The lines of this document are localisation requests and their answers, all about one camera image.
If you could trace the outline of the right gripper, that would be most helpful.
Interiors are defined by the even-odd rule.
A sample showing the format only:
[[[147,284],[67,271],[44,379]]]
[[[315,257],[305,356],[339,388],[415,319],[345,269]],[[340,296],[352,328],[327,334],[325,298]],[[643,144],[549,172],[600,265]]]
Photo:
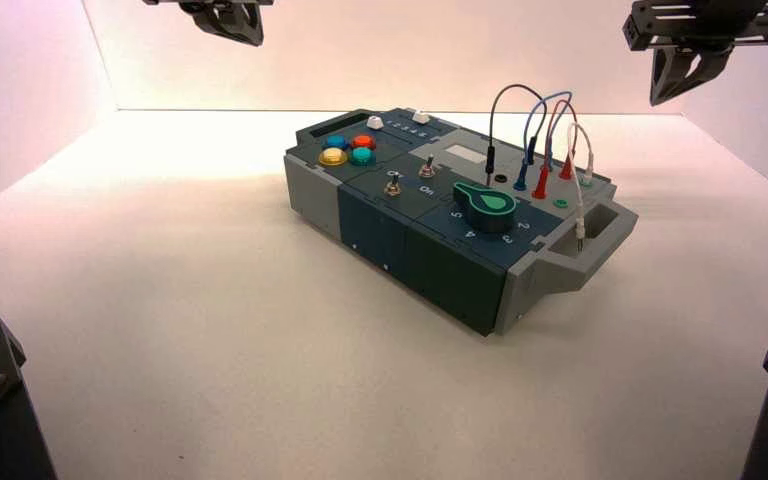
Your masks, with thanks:
[[[635,1],[622,33],[633,51],[768,46],[768,1]],[[661,105],[713,80],[730,54],[655,49],[650,104]]]

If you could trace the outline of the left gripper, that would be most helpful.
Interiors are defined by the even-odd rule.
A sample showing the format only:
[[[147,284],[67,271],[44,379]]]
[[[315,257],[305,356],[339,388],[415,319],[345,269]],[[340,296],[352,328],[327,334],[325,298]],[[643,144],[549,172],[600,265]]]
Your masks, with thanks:
[[[202,31],[248,45],[261,45],[264,31],[260,6],[274,0],[143,0],[147,5],[178,3]]]

